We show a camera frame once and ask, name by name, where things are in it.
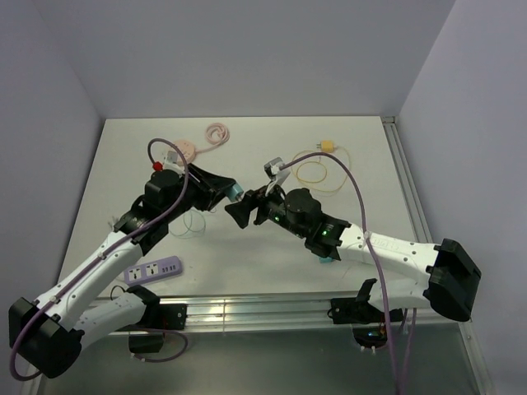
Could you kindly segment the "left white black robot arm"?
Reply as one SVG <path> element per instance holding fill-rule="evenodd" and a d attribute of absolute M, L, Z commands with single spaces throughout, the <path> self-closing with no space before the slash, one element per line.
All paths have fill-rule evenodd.
<path fill-rule="evenodd" d="M 10 371 L 23 357 L 52 379 L 68 370 L 81 352 L 107 334 L 127 326 L 154 328 L 160 298 L 141 285 L 96 308 L 91 303 L 125 269 L 146 256 L 169 233 L 169 224 L 195 208 L 212 210 L 222 199 L 235 202 L 243 193 L 232 178 L 195 165 L 179 172 L 154 172 L 144 192 L 123 214 L 101 246 L 50 290 L 29 301 L 17 300 L 8 311 Z"/>

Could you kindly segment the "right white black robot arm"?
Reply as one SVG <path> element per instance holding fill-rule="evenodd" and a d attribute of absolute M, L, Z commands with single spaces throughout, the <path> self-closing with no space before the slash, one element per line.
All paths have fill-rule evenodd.
<path fill-rule="evenodd" d="M 401 277 L 386 281 L 366 280 L 357 300 L 358 315 L 375 320 L 385 307 L 391 309 L 433 309 L 457 322 L 470 320 L 482 272 L 456 240 L 422 244 L 365 232 L 323 213 L 319 201 L 305 188 L 284 193 L 275 188 L 249 191 L 226 212 L 240 228 L 253 222 L 271 221 L 303 240 L 305 247 L 320 258 L 352 261 L 380 267 Z"/>

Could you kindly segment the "round pink power strip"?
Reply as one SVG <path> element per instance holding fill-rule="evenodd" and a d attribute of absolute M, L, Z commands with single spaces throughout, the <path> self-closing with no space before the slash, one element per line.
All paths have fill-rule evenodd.
<path fill-rule="evenodd" d="M 196 146 L 188 140 L 178 140 L 174 142 L 174 145 L 178 148 L 177 151 L 171 150 L 167 152 L 167 159 L 177 165 L 182 165 L 183 160 L 187 164 L 194 161 L 197 155 Z"/>

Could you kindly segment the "teal charger plug with cable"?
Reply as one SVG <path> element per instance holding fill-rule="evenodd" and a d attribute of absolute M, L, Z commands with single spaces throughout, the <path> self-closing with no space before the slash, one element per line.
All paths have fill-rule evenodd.
<path fill-rule="evenodd" d="M 226 192 L 231 202 L 239 202 L 244 196 L 244 190 L 239 184 L 232 185 Z"/>

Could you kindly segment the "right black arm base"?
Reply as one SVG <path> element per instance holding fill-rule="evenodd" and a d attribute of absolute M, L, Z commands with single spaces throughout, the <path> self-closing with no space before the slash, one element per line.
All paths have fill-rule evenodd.
<path fill-rule="evenodd" d="M 384 313 L 366 302 L 357 302 L 355 298 L 333 298 L 326 314 L 336 325 L 359 324 L 359 328 L 352 330 L 359 346 L 379 348 L 388 341 Z"/>

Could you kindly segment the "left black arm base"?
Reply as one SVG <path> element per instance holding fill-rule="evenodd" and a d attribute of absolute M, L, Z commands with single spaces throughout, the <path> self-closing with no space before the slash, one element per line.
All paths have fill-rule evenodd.
<path fill-rule="evenodd" d="M 189 339 L 183 333 L 187 309 L 186 304 L 161 304 L 152 319 L 126 326 L 131 356 L 148 363 L 168 362 L 182 356 L 189 347 Z M 179 349 L 170 356 L 159 356 L 169 340 L 176 340 Z"/>

